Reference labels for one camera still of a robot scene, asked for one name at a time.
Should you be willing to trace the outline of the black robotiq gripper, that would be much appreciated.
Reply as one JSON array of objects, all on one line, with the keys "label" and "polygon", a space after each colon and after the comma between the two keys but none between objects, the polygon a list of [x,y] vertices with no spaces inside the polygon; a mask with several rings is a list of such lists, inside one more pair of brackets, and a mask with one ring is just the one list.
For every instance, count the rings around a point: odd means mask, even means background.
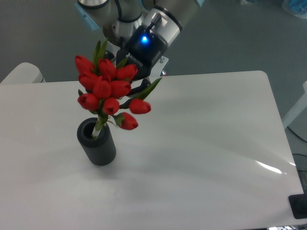
[{"label": "black robotiq gripper", "polygon": [[116,63],[119,64],[124,58],[127,58],[126,64],[135,64],[138,69],[132,80],[142,79],[138,87],[131,88],[127,94],[128,97],[133,97],[151,85],[150,79],[146,77],[150,75],[153,66],[166,50],[167,43],[157,35],[148,32],[146,27],[141,25],[125,46],[117,52]]}]

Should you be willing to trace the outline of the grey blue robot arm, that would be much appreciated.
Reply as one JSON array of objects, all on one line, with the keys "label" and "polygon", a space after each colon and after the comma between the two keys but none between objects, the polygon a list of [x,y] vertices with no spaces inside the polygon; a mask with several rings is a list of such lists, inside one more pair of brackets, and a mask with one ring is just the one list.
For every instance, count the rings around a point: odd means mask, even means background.
[{"label": "grey blue robot arm", "polygon": [[164,53],[203,6],[202,0],[78,0],[75,9],[91,30],[102,30],[118,64],[127,58],[138,73],[139,87],[129,97],[150,85],[150,76],[160,76]]}]

